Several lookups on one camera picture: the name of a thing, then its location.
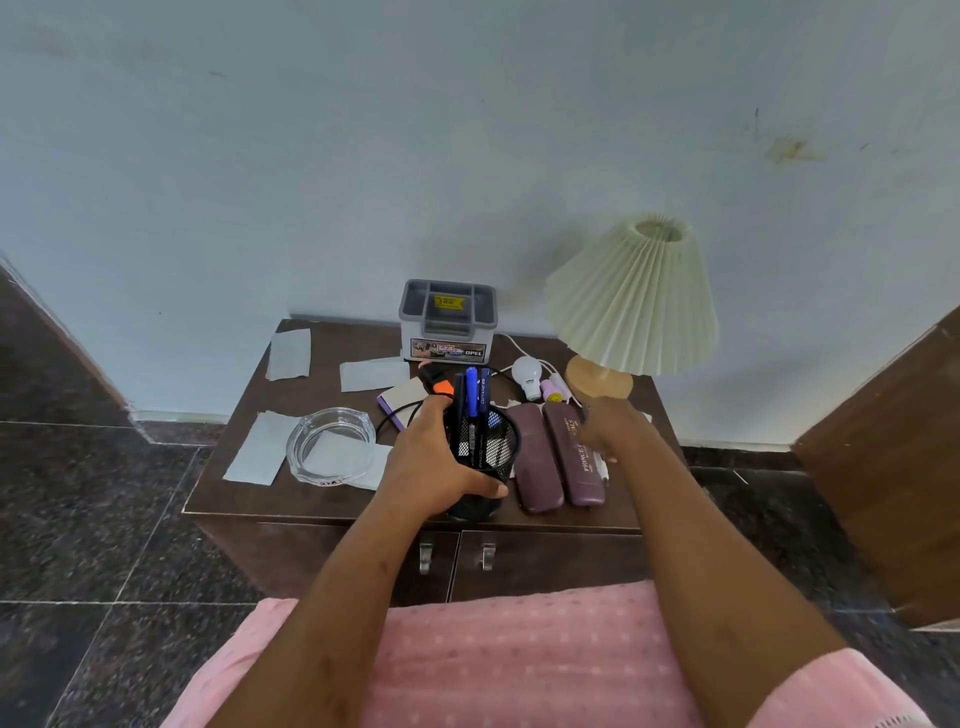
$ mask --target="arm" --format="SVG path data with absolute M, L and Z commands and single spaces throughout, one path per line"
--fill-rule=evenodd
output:
M 592 402 L 583 440 L 626 475 L 670 643 L 710 728 L 743 728 L 796 670 L 847 646 L 630 404 Z
M 380 487 L 209 728 L 355 726 L 390 594 L 423 521 L 506 486 L 458 465 L 444 437 L 446 397 L 429 397 L 400 433 Z

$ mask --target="pink shirt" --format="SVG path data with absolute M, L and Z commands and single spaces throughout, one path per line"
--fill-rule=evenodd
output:
M 197 672 L 163 728 L 200 728 L 296 605 L 266 599 Z M 653 582 L 391 609 L 362 724 L 699 728 Z M 815 660 L 750 728 L 929 725 L 863 655 Z

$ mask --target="white light bulb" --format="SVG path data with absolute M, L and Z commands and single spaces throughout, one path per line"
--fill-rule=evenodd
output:
M 540 377 L 543 367 L 533 356 L 522 356 L 510 370 L 514 381 L 523 387 L 523 394 L 530 401 L 540 399 Z

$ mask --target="table lamp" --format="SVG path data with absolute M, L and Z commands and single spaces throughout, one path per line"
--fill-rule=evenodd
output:
M 631 375 L 704 361 L 719 337 L 700 246 L 681 220 L 645 213 L 587 245 L 546 281 L 550 323 L 576 352 L 566 383 L 578 399 L 626 399 Z

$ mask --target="yellow sticker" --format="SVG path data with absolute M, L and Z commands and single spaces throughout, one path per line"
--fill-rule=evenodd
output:
M 438 308 L 450 308 L 455 311 L 464 310 L 464 301 L 466 299 L 458 299 L 456 296 L 434 296 L 433 303 Z

